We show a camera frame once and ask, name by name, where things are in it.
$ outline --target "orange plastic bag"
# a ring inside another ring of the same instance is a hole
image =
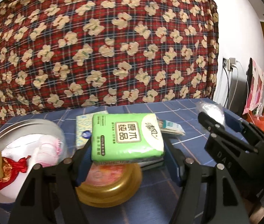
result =
[[[255,124],[264,132],[264,114],[262,116],[256,116],[253,115],[251,111],[249,111],[247,121]]]

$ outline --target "black cable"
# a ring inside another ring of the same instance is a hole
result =
[[[224,69],[224,71],[225,71],[225,73],[226,73],[226,77],[227,77],[227,85],[228,85],[227,96],[226,96],[226,100],[225,100],[225,104],[224,104],[224,107],[225,107],[226,102],[227,102],[228,97],[229,97],[229,78],[228,78],[228,75],[227,75],[227,71],[226,71],[226,69],[225,69],[224,67],[223,67],[223,69]]]

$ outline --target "floral pattern fabric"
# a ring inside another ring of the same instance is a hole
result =
[[[4,0],[0,126],[64,108],[212,97],[213,0]]]

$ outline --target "white cable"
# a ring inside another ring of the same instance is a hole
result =
[[[232,96],[231,101],[230,101],[230,103],[229,103],[229,108],[228,108],[229,110],[230,110],[230,106],[231,106],[231,103],[232,103],[232,101],[233,101],[233,98],[234,98],[234,96],[235,96],[235,91],[237,90],[238,79],[239,79],[239,70],[237,69],[237,83],[235,84],[235,90],[234,90],[234,92],[233,92],[233,96]]]
[[[246,103],[245,103],[245,106],[246,106],[247,101],[248,101],[248,95],[249,95],[249,85],[248,85],[248,80],[247,80],[246,73],[245,73],[243,67],[242,67],[242,70],[243,70],[243,72],[244,72],[244,76],[245,76],[245,78],[246,78],[246,83],[247,83],[247,98],[246,98]]]

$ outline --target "metal tin container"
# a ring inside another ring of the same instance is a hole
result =
[[[76,188],[79,200],[89,206],[112,207],[130,199],[139,189],[142,172],[137,163],[92,165],[88,177]]]
[[[57,124],[44,119],[29,119],[12,124],[0,132],[0,151],[3,151],[7,145],[16,139],[30,134],[52,135],[60,139],[61,142],[65,143],[64,132]],[[63,154],[63,157],[65,158],[71,157],[75,151],[74,148],[71,148],[73,149],[73,152],[69,152],[69,146],[66,143],[64,149],[66,150]],[[9,211],[12,205],[13,203],[0,203],[0,207],[7,211]]]

